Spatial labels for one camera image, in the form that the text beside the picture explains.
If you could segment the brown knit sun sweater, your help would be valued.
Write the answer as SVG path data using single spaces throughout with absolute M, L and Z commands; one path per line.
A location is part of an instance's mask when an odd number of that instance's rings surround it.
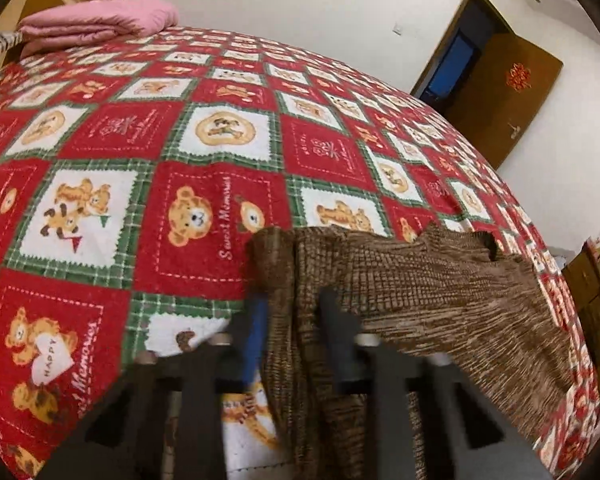
M 339 307 L 400 351 L 444 352 L 529 441 L 550 431 L 574 383 L 570 339 L 532 264 L 488 232 L 430 223 L 412 242 L 330 228 L 261 230 L 249 244 L 270 296 L 261 377 L 298 479 L 362 476 L 364 396 L 342 396 L 314 309 Z

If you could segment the red checkered bear bedspread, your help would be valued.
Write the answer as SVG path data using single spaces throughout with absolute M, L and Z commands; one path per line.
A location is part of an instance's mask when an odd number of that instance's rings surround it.
M 138 352 L 170 356 L 240 306 L 265 226 L 409 240 L 430 222 L 528 257 L 570 338 L 532 426 L 565 478 L 600 395 L 565 280 L 508 186 L 443 117 L 323 55 L 214 29 L 0 70 L 0 461 L 33 478 Z

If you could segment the brown wooden door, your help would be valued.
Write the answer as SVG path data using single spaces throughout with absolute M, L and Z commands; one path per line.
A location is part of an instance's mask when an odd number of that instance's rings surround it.
M 531 88 L 521 93 L 506 84 L 514 63 L 531 70 Z M 564 63 L 515 34 L 495 34 L 445 118 L 498 169 L 528 129 L 553 89 Z

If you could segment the red door decoration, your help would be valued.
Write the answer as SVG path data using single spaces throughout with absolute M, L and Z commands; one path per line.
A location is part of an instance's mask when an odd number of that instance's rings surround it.
M 506 73 L 506 84 L 521 93 L 531 88 L 530 82 L 531 70 L 522 63 L 514 63 Z

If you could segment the folded pink blanket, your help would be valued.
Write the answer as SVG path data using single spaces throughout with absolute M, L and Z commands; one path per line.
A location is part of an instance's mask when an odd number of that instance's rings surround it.
M 148 37 L 178 24 L 178 9 L 163 0 L 91 0 L 31 14 L 18 24 L 20 58 L 118 37 Z

